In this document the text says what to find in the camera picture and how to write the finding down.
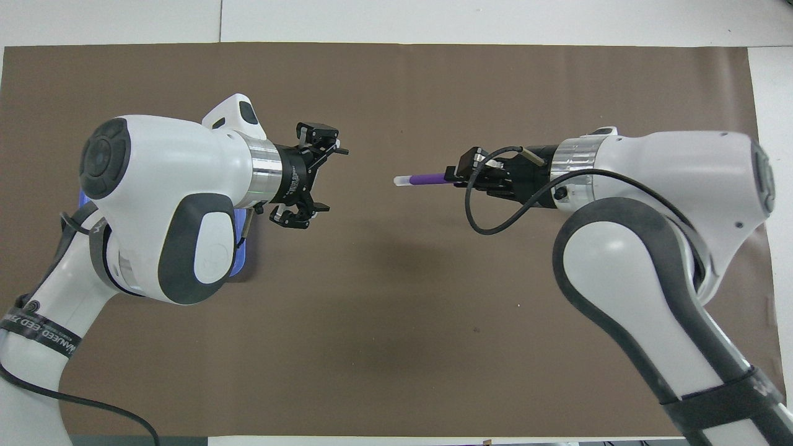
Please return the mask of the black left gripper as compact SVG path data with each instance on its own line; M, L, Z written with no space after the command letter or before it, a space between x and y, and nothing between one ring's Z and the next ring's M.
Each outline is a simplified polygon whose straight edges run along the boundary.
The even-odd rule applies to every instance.
M328 212L329 206L314 201L310 195L313 177L308 169L313 163L325 163L332 154L348 155L339 141L339 130L320 123L298 123L298 146L276 145L281 160L281 182L271 204L278 204L269 219L277 225L292 229L308 229L310 220L318 212ZM297 206L297 212L286 205Z

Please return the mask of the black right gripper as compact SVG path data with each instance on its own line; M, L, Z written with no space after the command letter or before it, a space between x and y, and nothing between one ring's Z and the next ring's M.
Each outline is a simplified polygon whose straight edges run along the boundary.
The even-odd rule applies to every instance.
M498 179L497 186L496 179L491 175L494 169L487 166L479 172L474 181L471 181L479 164L488 156L488 152L482 147L471 147L459 158L458 170L455 170L454 166L447 166L444 180L457 188L467 188L468 184L472 184L471 189L490 190L489 195L496 198L528 201L540 188L549 183L550 167L557 147L535 145L526 146L524 149L537 155L545 164L538 166L523 154L517 154L512 158L502 155L496 158L496 161L502 164L501 170L505 173Z

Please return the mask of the purple pen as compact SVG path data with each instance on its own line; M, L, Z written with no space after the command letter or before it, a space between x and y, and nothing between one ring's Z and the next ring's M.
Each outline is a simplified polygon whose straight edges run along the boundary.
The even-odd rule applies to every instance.
M445 185L453 183L454 180L448 180L444 174L402 175L393 178L395 186Z

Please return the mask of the brown table mat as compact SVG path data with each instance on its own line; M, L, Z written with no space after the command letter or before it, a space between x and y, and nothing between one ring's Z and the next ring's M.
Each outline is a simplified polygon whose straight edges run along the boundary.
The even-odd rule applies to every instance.
M119 295L62 390L161 435L674 435L621 349L558 290L564 216L484 237L464 191L396 187L473 146L756 135L744 48L207 43L6 48L0 315L47 271L93 130L125 114L200 121L234 93L266 135L340 131L309 229L254 219L240 279L192 307Z

